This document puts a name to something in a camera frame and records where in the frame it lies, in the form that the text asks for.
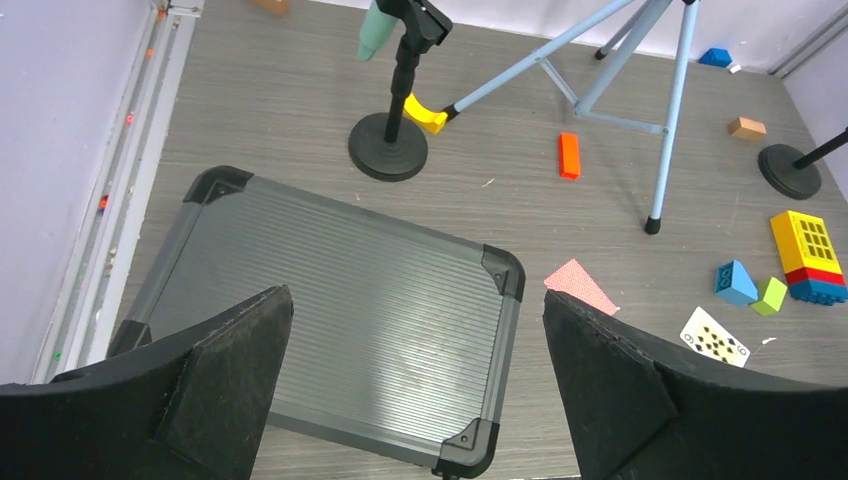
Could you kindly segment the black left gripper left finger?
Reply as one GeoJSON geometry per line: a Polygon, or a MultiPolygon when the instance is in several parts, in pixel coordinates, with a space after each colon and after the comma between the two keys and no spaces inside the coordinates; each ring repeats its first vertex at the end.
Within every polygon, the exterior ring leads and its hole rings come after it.
{"type": "Polygon", "coordinates": [[[294,305],[274,286],[43,384],[1,388],[5,479],[247,479],[294,305]]]}

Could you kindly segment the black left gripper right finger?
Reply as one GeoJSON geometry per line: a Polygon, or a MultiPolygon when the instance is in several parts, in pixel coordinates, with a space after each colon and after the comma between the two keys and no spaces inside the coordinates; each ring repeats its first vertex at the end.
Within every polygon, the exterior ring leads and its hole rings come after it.
{"type": "Polygon", "coordinates": [[[843,479],[847,391],[711,360],[548,291],[543,324],[585,479],[843,479]]]}

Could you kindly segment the light blue music stand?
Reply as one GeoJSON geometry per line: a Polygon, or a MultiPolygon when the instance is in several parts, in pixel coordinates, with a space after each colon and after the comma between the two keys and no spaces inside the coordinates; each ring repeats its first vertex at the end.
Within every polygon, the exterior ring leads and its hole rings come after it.
{"type": "Polygon", "coordinates": [[[519,74],[533,66],[539,66],[546,72],[551,81],[557,86],[559,91],[571,104],[573,107],[574,117],[593,119],[617,125],[622,128],[660,135],[662,137],[662,146],[654,187],[653,202],[651,210],[644,223],[645,233],[648,235],[656,235],[661,229],[662,211],[689,65],[689,52],[694,38],[700,3],[698,1],[685,1],[683,3],[683,14],[676,47],[674,73],[670,87],[665,121],[662,124],[653,124],[612,115],[600,114],[595,112],[593,107],[605,90],[611,85],[612,81],[621,72],[627,61],[633,56],[636,48],[646,38],[647,34],[653,29],[653,27],[658,24],[661,16],[672,5],[672,0],[648,0],[644,2],[643,5],[640,6],[638,10],[624,23],[624,25],[619,28],[612,38],[595,51],[595,58],[597,60],[603,60],[607,56],[611,56],[612,59],[608,61],[587,93],[583,96],[576,94],[564,77],[549,61],[549,57],[553,53],[630,4],[630,0],[615,0],[608,3],[606,6],[600,8],[586,19],[578,22],[576,25],[564,31],[554,39],[532,51],[523,59],[505,69],[468,95],[448,105],[445,108],[445,113],[447,114],[447,119],[451,121],[464,112],[468,107],[488,96],[496,89],[502,87],[519,74]]]}

